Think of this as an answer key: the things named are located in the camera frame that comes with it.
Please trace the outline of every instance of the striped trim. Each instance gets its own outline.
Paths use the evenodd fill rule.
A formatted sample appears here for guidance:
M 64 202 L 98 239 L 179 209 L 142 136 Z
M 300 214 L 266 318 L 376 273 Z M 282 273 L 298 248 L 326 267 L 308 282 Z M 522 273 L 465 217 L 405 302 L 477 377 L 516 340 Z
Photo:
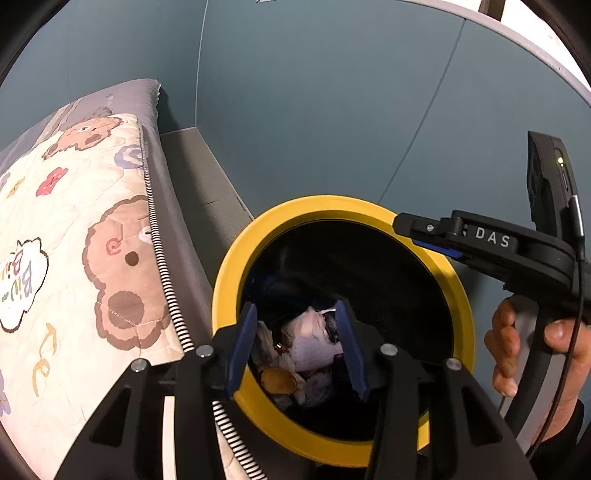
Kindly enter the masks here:
M 168 303 L 168 310 L 170 318 L 173 321 L 174 330 L 177 332 L 178 340 L 181 343 L 184 353 L 195 350 L 195 345 L 189 335 L 189 329 L 185 324 L 183 314 L 178 306 L 177 297 L 174 293 L 173 283 L 170 280 L 166 259 L 164 258 L 164 248 L 162 240 L 160 239 L 160 230 L 158 228 L 158 221 L 156 220 L 156 207 L 154 204 L 154 194 L 152 192 L 152 184 L 150 183 L 150 171 L 148 169 L 148 160 L 145 154 L 144 144 L 144 129 L 139 124 L 139 144 L 142 151 L 142 168 L 144 171 L 144 183 L 146 185 L 146 196 L 148 197 L 148 216 L 150 219 L 150 232 L 152 237 L 152 245 L 154 246 L 154 253 L 156 255 L 156 264 L 158 265 L 158 272 L 160 273 L 160 280 L 164 290 L 164 298 Z M 238 432 L 232 425 L 232 422 L 221 403 L 217 400 L 213 402 L 213 418 L 226 439 L 228 445 L 232 449 L 234 457 L 240 463 L 242 469 L 251 480 L 268 480 L 263 473 L 261 467 L 252 457 L 248 448 L 238 435 Z

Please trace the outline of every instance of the blue wall panel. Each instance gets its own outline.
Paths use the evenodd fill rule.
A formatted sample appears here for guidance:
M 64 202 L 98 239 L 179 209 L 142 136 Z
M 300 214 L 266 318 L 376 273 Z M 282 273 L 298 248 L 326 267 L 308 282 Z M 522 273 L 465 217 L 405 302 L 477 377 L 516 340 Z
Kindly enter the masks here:
M 462 22 L 392 0 L 212 0 L 197 126 L 255 215 L 315 193 L 376 202 Z
M 71 0 L 0 87 L 0 150 L 88 93 L 137 78 L 163 85 L 162 132 L 192 127 L 206 0 Z
M 525 187 L 528 130 L 563 139 L 591 225 L 591 108 L 532 54 L 467 22 L 433 107 L 382 204 L 432 218 L 468 210 L 533 228 Z M 481 275 L 464 275 L 464 281 L 478 333 L 476 376 L 492 395 L 493 362 L 482 341 L 507 292 Z

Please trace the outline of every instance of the hand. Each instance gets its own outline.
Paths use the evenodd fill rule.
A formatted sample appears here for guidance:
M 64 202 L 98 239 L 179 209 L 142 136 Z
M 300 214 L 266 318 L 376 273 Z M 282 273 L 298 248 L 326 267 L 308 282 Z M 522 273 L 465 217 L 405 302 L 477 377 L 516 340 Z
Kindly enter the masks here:
M 517 360 L 521 345 L 519 334 L 513 327 L 514 323 L 515 310 L 511 302 L 505 299 L 500 303 L 492 317 L 492 330 L 489 330 L 484 338 L 486 348 L 496 362 L 492 375 L 492 385 L 497 392 L 506 397 L 514 397 L 517 393 L 517 383 L 513 377 L 517 371 Z M 569 349 L 573 327 L 574 319 L 572 318 L 551 323 L 544 332 L 546 344 L 556 352 L 566 353 Z M 569 422 L 590 367 L 591 330 L 587 330 L 585 325 L 581 325 L 564 392 L 552 425 L 544 440 L 556 435 Z

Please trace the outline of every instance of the bed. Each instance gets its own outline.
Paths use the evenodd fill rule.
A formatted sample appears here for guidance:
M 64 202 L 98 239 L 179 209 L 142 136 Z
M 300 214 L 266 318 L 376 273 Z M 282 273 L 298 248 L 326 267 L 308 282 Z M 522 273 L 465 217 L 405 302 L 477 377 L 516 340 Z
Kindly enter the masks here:
M 0 152 L 0 443 L 29 478 L 54 478 L 135 358 L 173 361 L 211 336 L 211 286 L 168 176 L 159 91 L 141 79 L 87 95 Z M 218 434 L 226 475 L 246 478 Z

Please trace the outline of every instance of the silver screw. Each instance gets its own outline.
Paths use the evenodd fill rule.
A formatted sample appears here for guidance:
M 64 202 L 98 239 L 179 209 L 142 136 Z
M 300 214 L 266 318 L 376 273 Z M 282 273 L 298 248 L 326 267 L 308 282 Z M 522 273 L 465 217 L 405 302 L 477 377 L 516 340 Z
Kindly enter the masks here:
M 143 372 L 146 370 L 148 366 L 148 362 L 143 358 L 136 358 L 133 362 L 131 362 L 131 369 L 134 372 Z
M 448 358 L 445 362 L 449 370 L 460 371 L 462 369 L 462 362 L 457 358 Z
M 200 345 L 195 350 L 195 353 L 201 358 L 207 358 L 208 356 L 213 355 L 213 347 L 211 345 Z
M 379 348 L 379 351 L 384 355 L 394 356 L 398 353 L 398 347 L 396 345 L 392 345 L 391 343 L 385 343 Z

